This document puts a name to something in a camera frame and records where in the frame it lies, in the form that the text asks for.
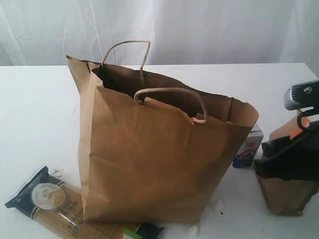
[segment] small carton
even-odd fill
[[[235,168],[251,166],[263,138],[264,135],[262,131],[258,125],[255,124],[236,154],[233,160],[233,166]]]

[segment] white tabletop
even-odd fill
[[[293,84],[316,80],[302,63],[145,66],[193,88],[235,97],[259,112],[265,138],[294,116],[283,95]],[[64,169],[62,179],[79,187],[77,144],[79,95],[66,66],[0,67],[0,228],[1,238],[57,238],[4,203],[41,165]],[[223,215],[207,207],[200,239],[318,238],[319,196],[302,217],[273,216],[266,208],[252,168],[228,169],[212,200],[224,202]],[[188,225],[166,225],[163,239],[188,238]]]

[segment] white curtain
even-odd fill
[[[319,75],[318,13],[318,0],[0,0],[0,65],[101,61],[149,39],[147,64],[305,62]],[[138,65],[145,48],[108,62]]]

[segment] spaghetti package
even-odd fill
[[[6,204],[65,239],[157,239],[163,228],[151,224],[89,223],[83,221],[81,192],[55,178],[43,167]]]

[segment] paper bag handle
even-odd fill
[[[132,43],[132,42],[147,42],[147,44],[148,44],[148,47],[146,49],[143,61],[142,61],[141,66],[140,66],[140,72],[141,72],[142,81],[143,81],[143,83],[145,83],[144,74],[143,74],[143,67],[145,65],[145,62],[146,62],[146,59],[148,57],[149,50],[150,50],[150,47],[151,47],[151,42],[150,41],[146,41],[146,40],[131,40],[131,41],[122,41],[122,42],[119,42],[119,43],[115,44],[105,54],[105,56],[104,56],[104,58],[103,58],[103,60],[101,62],[101,66],[103,66],[104,62],[106,61],[106,58],[108,57],[108,55],[110,54],[110,52],[112,51],[113,48],[117,47],[118,45],[122,45],[122,44],[125,44],[125,43]]]
[[[200,120],[197,118],[193,118],[193,121],[196,123],[206,123],[207,122],[207,119],[209,117],[208,110],[207,110],[205,102],[203,101],[202,97],[198,93],[184,89],[184,88],[177,88],[177,87],[176,88],[147,88],[147,89],[142,89],[142,90],[137,91],[134,94],[134,100],[139,104],[143,104],[144,102],[139,99],[139,96],[141,94],[147,94],[150,92],[182,92],[182,93],[187,93],[189,95],[192,95],[200,102],[200,105],[201,105],[203,112],[204,112],[204,119]]]

